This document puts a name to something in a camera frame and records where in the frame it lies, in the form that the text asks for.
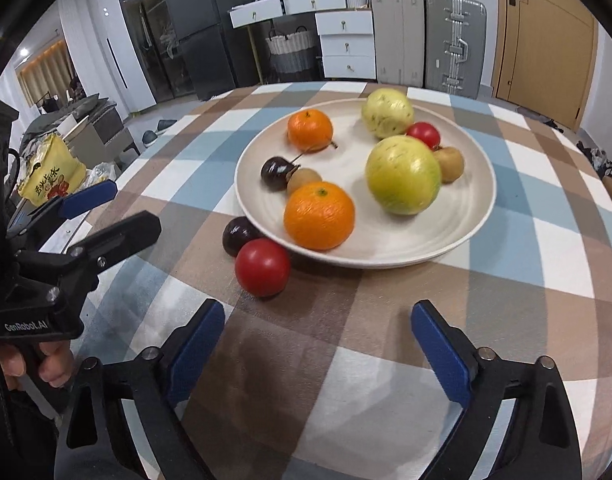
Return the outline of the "person's left hand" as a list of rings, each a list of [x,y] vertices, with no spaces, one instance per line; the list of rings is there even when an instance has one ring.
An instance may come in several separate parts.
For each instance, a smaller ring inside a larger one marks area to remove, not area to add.
[[[53,388],[60,388],[74,374],[74,355],[70,350],[70,342],[41,342],[39,351],[42,361],[38,368],[39,378]],[[27,367],[24,357],[11,344],[0,342],[0,363],[7,387],[10,390],[19,389],[19,379],[25,376]]]

